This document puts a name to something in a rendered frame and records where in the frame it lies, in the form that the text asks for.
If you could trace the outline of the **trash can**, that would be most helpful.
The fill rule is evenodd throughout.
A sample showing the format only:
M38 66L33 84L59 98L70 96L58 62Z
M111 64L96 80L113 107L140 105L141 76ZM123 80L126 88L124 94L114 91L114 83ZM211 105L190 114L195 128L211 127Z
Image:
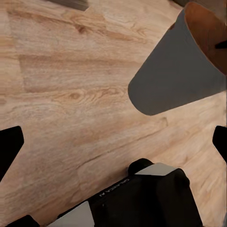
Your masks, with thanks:
M187 2L127 86L145 115L227 91L227 25L204 6Z

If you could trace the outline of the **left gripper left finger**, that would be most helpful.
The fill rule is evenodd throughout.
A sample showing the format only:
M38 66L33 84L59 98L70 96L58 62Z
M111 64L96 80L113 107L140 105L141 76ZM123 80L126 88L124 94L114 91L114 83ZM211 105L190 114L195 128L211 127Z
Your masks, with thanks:
M0 131L0 181L24 144L20 126Z

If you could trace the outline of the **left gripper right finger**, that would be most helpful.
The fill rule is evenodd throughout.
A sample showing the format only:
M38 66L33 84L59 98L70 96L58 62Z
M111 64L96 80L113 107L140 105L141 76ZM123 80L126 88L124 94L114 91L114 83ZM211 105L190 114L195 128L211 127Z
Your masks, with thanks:
M216 126L212 142L227 163L227 127Z

